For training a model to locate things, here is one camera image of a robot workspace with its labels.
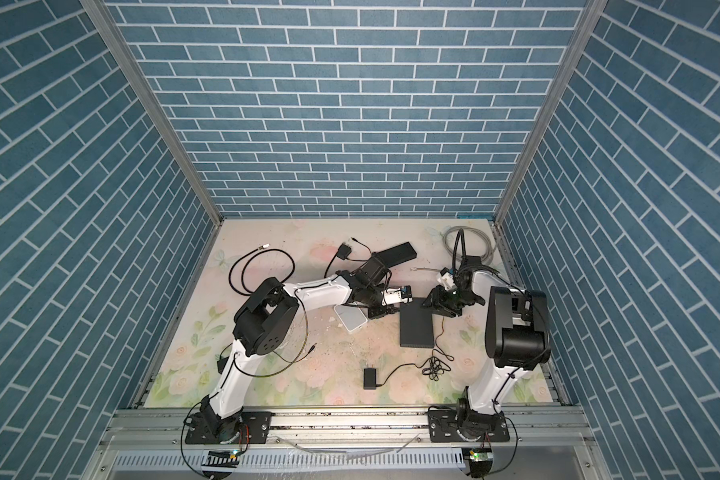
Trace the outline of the dark grey network switch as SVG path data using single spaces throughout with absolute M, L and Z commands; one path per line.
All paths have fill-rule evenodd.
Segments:
M 399 311 L 399 342 L 405 348 L 432 348 L 434 330 L 432 311 L 422 298 L 402 304 Z

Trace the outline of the black power adapter with plug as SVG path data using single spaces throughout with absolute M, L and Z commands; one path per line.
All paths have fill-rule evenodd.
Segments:
M 439 339 L 445 333 L 445 323 L 441 321 L 441 332 L 434 338 L 434 346 L 430 355 L 420 363 L 406 362 L 397 365 L 382 380 L 378 379 L 378 371 L 373 367 L 363 369 L 363 389 L 376 390 L 385 386 L 393 375 L 404 368 L 415 368 L 421 375 L 430 381 L 437 382 L 442 376 L 452 371 L 451 363 L 455 361 L 455 357 L 447 353 L 440 345 Z

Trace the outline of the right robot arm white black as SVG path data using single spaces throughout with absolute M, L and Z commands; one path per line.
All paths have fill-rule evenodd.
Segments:
M 510 422 L 502 403 L 522 377 L 551 356 L 547 295 L 523 289 L 484 267 L 456 275 L 444 271 L 425 304 L 435 313 L 448 314 L 461 313 L 466 306 L 487 308 L 488 360 L 453 407 L 429 407 L 430 441 L 507 442 Z

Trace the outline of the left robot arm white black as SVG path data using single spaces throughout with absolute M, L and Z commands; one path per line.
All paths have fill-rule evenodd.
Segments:
M 282 283 L 270 277 L 248 297 L 234 316 L 234 341 L 211 394 L 183 422 L 185 443 L 246 443 L 243 419 L 245 396 L 259 365 L 285 340 L 297 314 L 359 303 L 370 319 L 399 311 L 412 300 L 410 286 L 390 287 L 386 276 L 376 281 L 356 271 L 340 271 L 328 278 L 302 283 Z

